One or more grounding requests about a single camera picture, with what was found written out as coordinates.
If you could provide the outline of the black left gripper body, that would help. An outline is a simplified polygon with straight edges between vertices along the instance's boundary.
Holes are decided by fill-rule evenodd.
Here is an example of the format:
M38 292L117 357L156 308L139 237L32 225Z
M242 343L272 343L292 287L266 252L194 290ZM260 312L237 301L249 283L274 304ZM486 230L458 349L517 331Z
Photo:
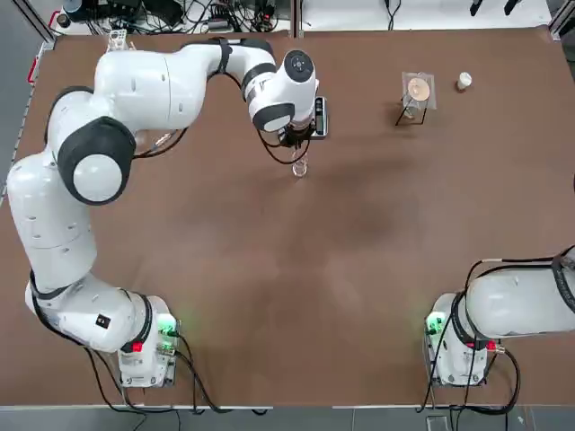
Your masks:
M310 137L315 132L315 121L290 122L280 130L282 136Z

